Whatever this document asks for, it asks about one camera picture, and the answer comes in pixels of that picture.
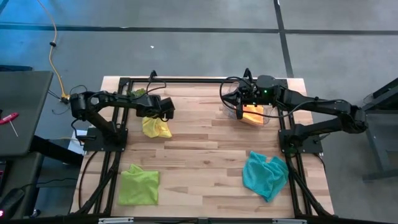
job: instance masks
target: teal cloth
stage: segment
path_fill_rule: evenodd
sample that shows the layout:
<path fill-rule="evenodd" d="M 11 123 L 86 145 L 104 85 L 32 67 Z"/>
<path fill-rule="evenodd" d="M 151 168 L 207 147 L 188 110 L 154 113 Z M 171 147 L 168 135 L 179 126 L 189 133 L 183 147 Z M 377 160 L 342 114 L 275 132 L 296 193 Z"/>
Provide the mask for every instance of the teal cloth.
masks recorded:
<path fill-rule="evenodd" d="M 266 159 L 264 155 L 250 152 L 243 167 L 243 185 L 271 202 L 286 184 L 289 172 L 286 163 L 278 157 L 268 163 Z"/>

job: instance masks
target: green cloth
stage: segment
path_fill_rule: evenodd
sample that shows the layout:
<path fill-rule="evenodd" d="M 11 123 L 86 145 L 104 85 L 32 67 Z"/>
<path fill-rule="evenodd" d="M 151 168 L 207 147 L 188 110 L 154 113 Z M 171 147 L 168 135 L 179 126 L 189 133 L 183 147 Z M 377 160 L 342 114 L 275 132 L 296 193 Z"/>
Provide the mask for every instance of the green cloth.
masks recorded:
<path fill-rule="evenodd" d="M 143 171 L 131 164 L 120 177 L 120 205 L 157 205 L 159 171 Z"/>

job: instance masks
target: wooden tabletop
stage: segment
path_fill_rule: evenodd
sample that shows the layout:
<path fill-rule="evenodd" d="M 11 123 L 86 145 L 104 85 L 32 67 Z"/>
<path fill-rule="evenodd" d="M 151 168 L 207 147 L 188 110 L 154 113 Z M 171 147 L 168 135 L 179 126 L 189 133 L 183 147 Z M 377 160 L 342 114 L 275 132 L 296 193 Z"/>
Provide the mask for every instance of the wooden tabletop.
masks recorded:
<path fill-rule="evenodd" d="M 104 77 L 101 89 L 117 91 L 120 77 Z M 136 83 L 133 90 L 145 88 Z M 301 78 L 288 79 L 291 90 L 306 95 Z M 160 84 L 151 84 L 151 88 Z M 176 108 L 174 119 L 168 122 L 172 138 L 148 138 L 142 133 L 142 118 L 129 111 L 129 136 L 122 153 L 119 173 L 130 164 L 144 170 L 160 171 L 159 204 L 157 206 L 118 205 L 119 177 L 114 195 L 112 216 L 130 217 L 228 217 L 228 218 L 287 218 L 293 217 L 289 184 L 271 203 L 242 183 L 242 168 L 250 151 L 284 159 L 280 153 L 277 131 L 279 120 L 254 127 L 228 118 L 223 112 L 218 83 L 168 83 L 166 89 L 153 94 L 171 97 Z M 123 110 L 120 110 L 119 121 Z M 113 108 L 100 111 L 111 120 Z M 311 124 L 308 111 L 294 113 L 296 123 Z M 85 156 L 83 170 L 88 156 Z M 82 204 L 98 185 L 104 152 L 99 152 L 88 166 L 83 179 Z M 324 208 L 333 213 L 325 171 L 319 158 L 303 154 L 303 165 L 308 188 Z M 77 192 L 72 211 L 78 210 Z M 101 211 L 104 209 L 108 187 L 104 191 Z M 300 208 L 304 211 L 301 191 Z"/>

